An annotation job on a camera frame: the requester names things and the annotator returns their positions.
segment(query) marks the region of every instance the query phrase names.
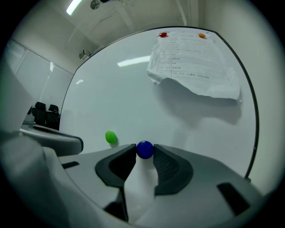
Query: red magnet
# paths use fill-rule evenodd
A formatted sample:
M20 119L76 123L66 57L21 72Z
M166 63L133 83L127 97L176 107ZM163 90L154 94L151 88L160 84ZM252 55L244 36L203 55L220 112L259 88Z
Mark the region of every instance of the red magnet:
M167 36L167 33L160 33L159 36L160 36L160 37L166 37L166 36Z

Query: ceiling light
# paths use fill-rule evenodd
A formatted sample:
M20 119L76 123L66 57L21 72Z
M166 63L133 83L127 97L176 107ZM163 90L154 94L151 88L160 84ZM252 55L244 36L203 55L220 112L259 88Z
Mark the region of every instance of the ceiling light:
M75 11L75 9L77 8L77 6L78 6L81 2L82 2L82 0L73 0L73 1L69 4L69 6L68 6L66 12L67 12L69 15L73 14L73 12Z
M135 59L128 59L125 60L123 62L118 62L118 66L122 67L122 66L128 66L128 65L132 65L132 64L136 64L136 63L141 63L141 62L149 62L150 61L151 56L143 56L143 57L139 57L139 58L135 58Z

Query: orange magnet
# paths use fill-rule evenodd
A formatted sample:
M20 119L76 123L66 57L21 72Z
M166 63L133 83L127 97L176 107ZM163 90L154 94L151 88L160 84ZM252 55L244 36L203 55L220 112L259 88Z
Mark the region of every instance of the orange magnet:
M203 33L198 33L198 36L203 38L203 39L206 37L205 34L203 34Z

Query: paper sheet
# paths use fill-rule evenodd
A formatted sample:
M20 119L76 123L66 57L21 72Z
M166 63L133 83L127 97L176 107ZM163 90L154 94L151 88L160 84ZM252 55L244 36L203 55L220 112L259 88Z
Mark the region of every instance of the paper sheet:
M235 100L240 96L235 70L209 35L203 39L198 33L170 32L158 37L147 74L155 84L171 78L198 95Z

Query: black office chair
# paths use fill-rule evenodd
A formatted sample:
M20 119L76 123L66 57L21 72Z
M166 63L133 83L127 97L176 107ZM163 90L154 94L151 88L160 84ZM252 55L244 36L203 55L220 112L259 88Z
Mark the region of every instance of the black office chair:
M32 108L32 115L35 117L35 122L38 125L45 126L45 104L37 102L35 108Z
M59 130L60 114L56 105L50 105L49 111L46 113L46 126L55 130Z

